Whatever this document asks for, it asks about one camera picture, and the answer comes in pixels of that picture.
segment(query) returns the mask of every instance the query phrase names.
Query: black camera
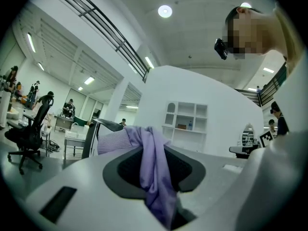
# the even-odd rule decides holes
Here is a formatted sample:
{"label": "black camera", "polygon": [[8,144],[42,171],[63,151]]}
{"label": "black camera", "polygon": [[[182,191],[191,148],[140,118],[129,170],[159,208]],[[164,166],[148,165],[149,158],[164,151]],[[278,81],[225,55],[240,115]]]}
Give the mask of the black camera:
{"label": "black camera", "polygon": [[214,45],[214,50],[217,51],[217,53],[219,54],[219,56],[223,59],[226,60],[228,57],[228,51],[227,51],[227,47],[225,42],[220,39],[217,38],[215,41],[215,45]]}

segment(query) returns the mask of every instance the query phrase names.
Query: railing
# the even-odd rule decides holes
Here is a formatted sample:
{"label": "railing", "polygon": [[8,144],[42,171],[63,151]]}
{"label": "railing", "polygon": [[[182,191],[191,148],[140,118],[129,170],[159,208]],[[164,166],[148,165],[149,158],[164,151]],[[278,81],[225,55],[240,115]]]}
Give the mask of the railing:
{"label": "railing", "polygon": [[235,90],[237,90],[239,93],[249,98],[252,102],[261,107],[260,96],[255,91],[239,90],[239,89]]}
{"label": "railing", "polygon": [[117,27],[91,0],[64,1],[73,8],[80,18],[89,22],[103,38],[107,39],[109,45],[127,61],[128,65],[142,77],[144,82],[146,81],[149,68]]}
{"label": "railing", "polygon": [[287,77],[286,63],[282,65],[277,74],[270,80],[270,82],[262,89],[260,93],[261,105],[267,104],[274,97],[273,95],[283,84]]}

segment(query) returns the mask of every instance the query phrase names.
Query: chair base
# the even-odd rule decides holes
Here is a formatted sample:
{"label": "chair base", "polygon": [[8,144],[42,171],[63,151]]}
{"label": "chair base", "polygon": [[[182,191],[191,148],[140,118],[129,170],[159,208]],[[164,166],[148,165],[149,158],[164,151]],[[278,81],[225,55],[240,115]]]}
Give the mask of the chair base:
{"label": "chair base", "polygon": [[27,158],[31,159],[32,161],[36,162],[38,164],[38,167],[39,169],[42,169],[43,168],[43,164],[41,164],[39,161],[37,161],[34,157],[33,157],[33,154],[38,154],[38,156],[40,156],[40,151],[37,150],[37,151],[29,151],[28,149],[24,148],[23,151],[18,151],[18,152],[9,152],[8,154],[8,159],[9,159],[9,162],[11,162],[11,155],[22,155],[23,157],[21,158],[20,160],[20,163],[19,163],[19,172],[21,175],[24,174],[24,171],[22,170],[22,166],[24,164],[24,161]]}

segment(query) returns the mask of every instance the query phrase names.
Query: fluorescent light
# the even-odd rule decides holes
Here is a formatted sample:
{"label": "fluorescent light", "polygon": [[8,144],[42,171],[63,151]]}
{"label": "fluorescent light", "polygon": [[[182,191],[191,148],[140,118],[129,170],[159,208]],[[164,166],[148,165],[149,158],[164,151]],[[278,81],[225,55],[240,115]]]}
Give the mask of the fluorescent light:
{"label": "fluorescent light", "polygon": [[40,66],[40,68],[41,68],[43,71],[45,71],[44,68],[43,68],[43,66],[42,66],[42,64],[38,63],[38,65]]}
{"label": "fluorescent light", "polygon": [[153,64],[151,63],[150,59],[146,56],[145,60],[148,62],[151,68],[154,68]]}
{"label": "fluorescent light", "polygon": [[270,73],[274,73],[274,72],[275,72],[274,70],[271,70],[271,69],[269,69],[269,68],[267,68],[267,67],[263,68],[263,70],[268,71],[268,72],[270,72]]}
{"label": "fluorescent light", "polygon": [[135,72],[135,74],[137,73],[137,70],[131,65],[131,64],[128,64],[130,66],[130,68]]}
{"label": "fluorescent light", "polygon": [[138,109],[138,107],[136,106],[126,106],[127,108],[130,108],[130,109]]}
{"label": "fluorescent light", "polygon": [[172,9],[168,5],[162,5],[158,9],[158,14],[163,18],[168,18],[172,15]]}
{"label": "fluorescent light", "polygon": [[90,84],[93,80],[94,80],[94,78],[89,77],[89,78],[85,81],[85,84],[88,85],[88,84]]}
{"label": "fluorescent light", "polygon": [[251,5],[248,2],[243,2],[241,7],[251,8]]}
{"label": "fluorescent light", "polygon": [[29,42],[30,42],[30,45],[31,45],[31,48],[32,48],[33,52],[36,52],[36,51],[35,51],[35,48],[34,48],[33,41],[32,41],[32,36],[31,36],[31,34],[28,33],[27,35],[28,35],[28,39],[29,39]]}

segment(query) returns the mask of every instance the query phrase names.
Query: small box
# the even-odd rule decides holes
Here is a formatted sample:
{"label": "small box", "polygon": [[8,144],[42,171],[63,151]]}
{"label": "small box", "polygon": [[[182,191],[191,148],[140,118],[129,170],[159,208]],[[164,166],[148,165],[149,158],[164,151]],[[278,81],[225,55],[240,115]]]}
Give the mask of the small box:
{"label": "small box", "polygon": [[178,124],[178,128],[186,130],[186,125]]}

